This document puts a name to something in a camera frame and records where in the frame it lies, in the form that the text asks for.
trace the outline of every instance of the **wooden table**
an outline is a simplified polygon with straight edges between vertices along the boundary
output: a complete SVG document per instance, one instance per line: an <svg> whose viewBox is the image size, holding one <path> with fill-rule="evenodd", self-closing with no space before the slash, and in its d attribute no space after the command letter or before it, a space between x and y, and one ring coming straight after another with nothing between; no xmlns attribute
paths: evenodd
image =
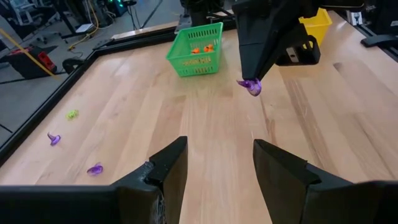
<svg viewBox="0 0 398 224"><path fill-rule="evenodd" d="M330 16L321 62L274 66L256 98L235 82L235 30L223 33L214 75L179 78L165 59L172 43L99 58L0 168L0 184L107 185L181 135L189 168L180 223L271 223L255 138L353 182L396 179L398 65ZM47 132L60 143L51 147ZM104 172L88 176L97 162Z"/></svg>

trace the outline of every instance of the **gray floor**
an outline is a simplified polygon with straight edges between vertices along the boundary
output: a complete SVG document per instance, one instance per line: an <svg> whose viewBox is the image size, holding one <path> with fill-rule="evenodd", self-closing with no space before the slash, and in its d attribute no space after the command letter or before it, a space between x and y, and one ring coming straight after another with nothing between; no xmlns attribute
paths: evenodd
<svg viewBox="0 0 398 224"><path fill-rule="evenodd" d="M138 0L136 4L137 15L139 21L142 23L148 18L149 14L158 4L159 0ZM179 0L164 0L159 6L158 10L152 16L146 27L165 24L172 21L177 21L179 14L183 12ZM72 24L76 24L73 18L69 17ZM63 35L69 33L66 25L63 22L55 23L46 28L46 30L61 32ZM58 66L58 71L62 69L62 62L66 58L80 56L79 52L83 53L82 58L86 58L91 52L92 48L101 40L108 39L114 34L120 34L133 30L130 15L125 13L122 17L116 18L115 23L106 29L99 30L95 36L76 46L73 54L67 49L71 43L79 40L78 37L68 39L69 44L66 44L59 36L47 36L49 42L44 45L33 38L26 38L25 41L18 37L13 37L22 46L34 44L39 47L48 47L56 45L55 50L49 53L51 60ZM4 40L6 45L10 48L14 46ZM38 78L35 80L26 80L22 82L14 82L0 85L0 124L4 125L11 131L16 131L29 116L53 93L53 91L61 84L66 75L59 75L61 80L55 80L52 77ZM20 79L22 76L17 73L12 67L0 68L0 82ZM11 133L5 131L0 127L0 145L9 137Z"/></svg>

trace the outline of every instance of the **yellow container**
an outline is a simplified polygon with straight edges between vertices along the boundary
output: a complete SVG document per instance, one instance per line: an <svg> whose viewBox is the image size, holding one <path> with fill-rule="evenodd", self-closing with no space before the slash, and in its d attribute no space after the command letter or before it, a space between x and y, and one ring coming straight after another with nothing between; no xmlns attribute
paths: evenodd
<svg viewBox="0 0 398 224"><path fill-rule="evenodd" d="M307 34L313 35L320 46L331 25L331 19L326 9L319 9L315 17L309 19L300 18L300 22L304 24Z"/></svg>

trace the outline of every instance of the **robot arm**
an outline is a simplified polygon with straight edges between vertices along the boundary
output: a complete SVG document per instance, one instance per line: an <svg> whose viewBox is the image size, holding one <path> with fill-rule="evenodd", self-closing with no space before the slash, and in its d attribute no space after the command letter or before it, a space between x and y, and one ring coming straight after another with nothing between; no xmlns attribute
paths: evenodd
<svg viewBox="0 0 398 224"><path fill-rule="evenodd" d="M273 64L318 63L317 40L299 18L316 16L320 7L360 11L363 6L364 0L243 0L233 5L243 77L238 83L257 96L260 81Z"/></svg>

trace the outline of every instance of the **green plastic basket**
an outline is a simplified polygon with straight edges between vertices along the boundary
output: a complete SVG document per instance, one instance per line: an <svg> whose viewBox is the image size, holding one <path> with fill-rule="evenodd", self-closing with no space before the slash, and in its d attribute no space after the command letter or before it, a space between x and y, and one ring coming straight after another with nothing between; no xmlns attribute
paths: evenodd
<svg viewBox="0 0 398 224"><path fill-rule="evenodd" d="M182 29L174 40L166 59L180 77L218 72L221 53L223 23ZM213 44L214 51L203 52L205 46ZM191 51L199 48L199 54Z"/></svg>

